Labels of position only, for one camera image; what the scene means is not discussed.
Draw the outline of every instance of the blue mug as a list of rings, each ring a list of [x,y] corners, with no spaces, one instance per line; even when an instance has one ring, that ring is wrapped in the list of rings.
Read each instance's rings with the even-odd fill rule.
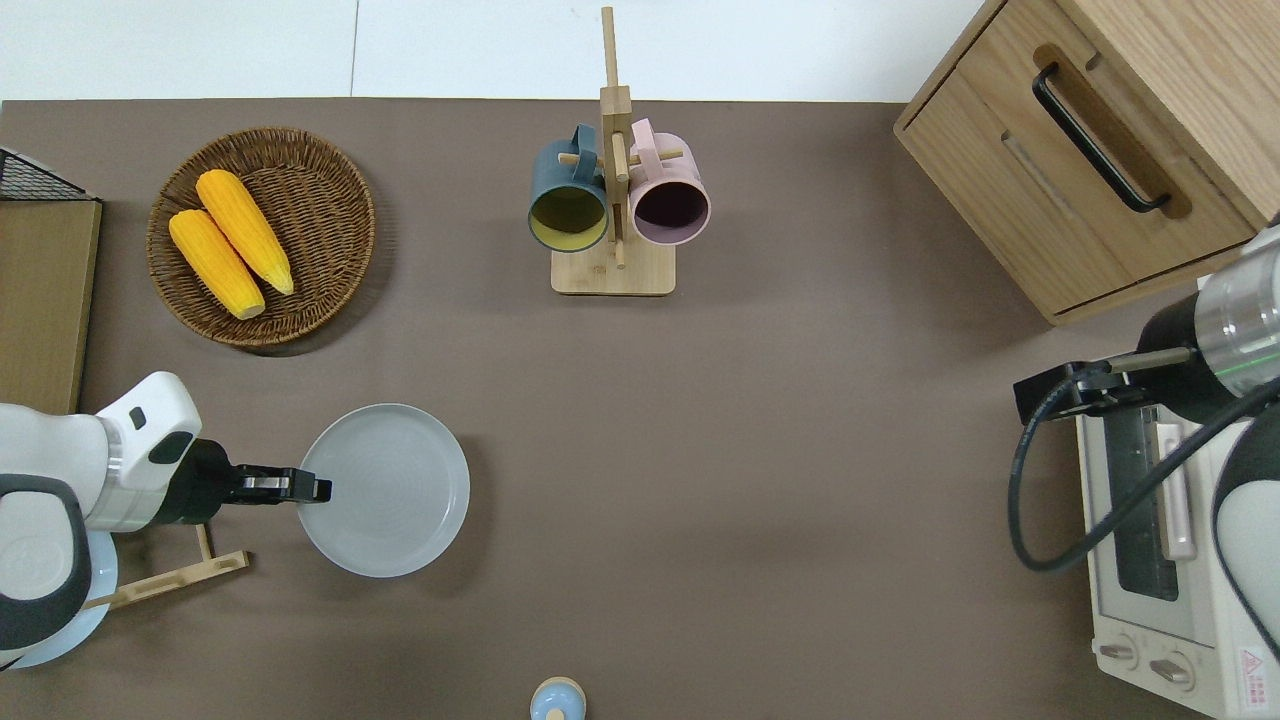
[[[561,154],[577,155],[572,164]],[[529,229],[557,252],[577,252],[604,237],[609,225],[604,172],[596,163],[595,128],[579,124],[572,140],[557,140],[534,160]]]

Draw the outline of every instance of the round woven basket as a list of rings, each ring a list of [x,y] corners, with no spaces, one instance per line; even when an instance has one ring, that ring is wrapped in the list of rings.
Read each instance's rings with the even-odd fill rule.
[[[236,173],[275,231],[293,274],[293,295],[255,277],[266,310],[237,320],[196,277],[169,237],[169,218],[201,208],[205,170]],[[164,304],[197,333],[238,347],[297,340],[333,318],[355,295],[374,251],[374,200],[356,165],[307,131],[252,128],[210,142],[164,184],[147,223],[147,266]]]

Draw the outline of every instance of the black drawer handle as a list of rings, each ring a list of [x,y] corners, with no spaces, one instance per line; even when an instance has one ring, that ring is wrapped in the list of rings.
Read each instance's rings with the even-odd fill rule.
[[[1048,87],[1048,78],[1057,72],[1057,63],[1050,63],[1038,76],[1036,76],[1036,82],[1032,83],[1032,94],[1036,95],[1036,100],[1039,101],[1048,117],[1053,118],[1057,127],[1061,128],[1062,133],[1066,135],[1071,145],[1084,155],[1084,159],[1093,165],[1102,179],[1106,181],[1111,190],[1115,191],[1116,196],[1121,202],[1125,204],[1134,213],[1151,213],[1161,205],[1169,202],[1170,195],[1166,192],[1155,200],[1147,200],[1138,195],[1138,191],[1129,184],[1120,170],[1115,167],[1115,163],[1102,152],[1089,133],[1084,132],[1080,123],[1071,117],[1071,113],[1059,101],[1057,96]]]

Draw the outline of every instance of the oven door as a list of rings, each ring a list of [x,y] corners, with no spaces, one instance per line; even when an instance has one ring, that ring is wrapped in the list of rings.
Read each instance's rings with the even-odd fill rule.
[[[1208,528],[1213,484],[1244,424],[1221,433],[1093,551],[1097,612],[1213,647]],[[1093,527],[1197,425],[1165,407],[1080,423],[1085,524]]]

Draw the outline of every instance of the pink mug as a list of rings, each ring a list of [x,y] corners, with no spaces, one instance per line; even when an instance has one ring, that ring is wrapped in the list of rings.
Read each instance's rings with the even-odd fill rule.
[[[631,168],[632,225],[640,237],[658,245],[681,245],[698,237],[710,218],[710,200],[689,143],[669,132],[653,132],[649,119],[631,126],[631,154],[640,164]],[[660,152],[680,150],[678,158],[663,160]]]

